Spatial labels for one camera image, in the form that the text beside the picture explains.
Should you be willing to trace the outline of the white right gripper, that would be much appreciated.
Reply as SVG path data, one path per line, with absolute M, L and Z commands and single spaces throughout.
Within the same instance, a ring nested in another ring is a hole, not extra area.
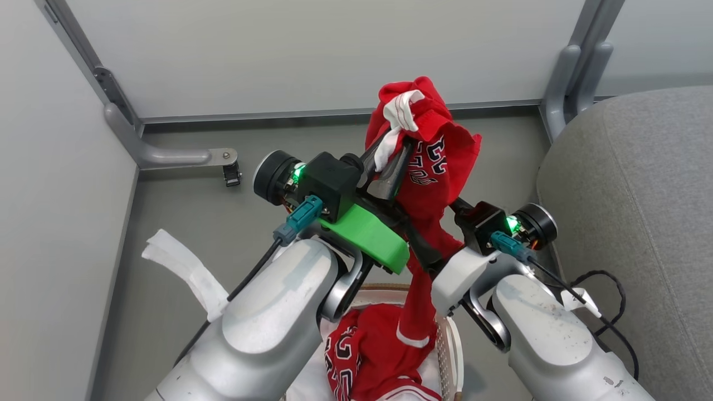
M 484 256 L 471 248 L 462 248 L 446 262 L 449 233 L 439 220 L 409 220 L 406 236 L 422 270 L 437 275 L 431 285 L 431 302 L 437 313 L 448 313 L 471 287 L 481 296 L 497 284 L 495 261 L 501 252 Z

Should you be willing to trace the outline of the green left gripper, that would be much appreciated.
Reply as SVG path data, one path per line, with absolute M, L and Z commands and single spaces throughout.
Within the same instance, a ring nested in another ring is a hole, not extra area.
M 394 202 L 415 150 L 414 139 L 404 139 L 402 147 L 392 156 L 392 132 L 376 139 L 360 158 L 362 174 L 379 173 L 368 185 L 368 193 L 384 202 Z M 379 209 L 383 203 L 359 193 L 352 197 L 331 189 L 318 190 L 324 208 L 319 223 L 346 243 L 371 257 L 385 270 L 401 274 L 410 258 L 407 241 L 382 221 Z

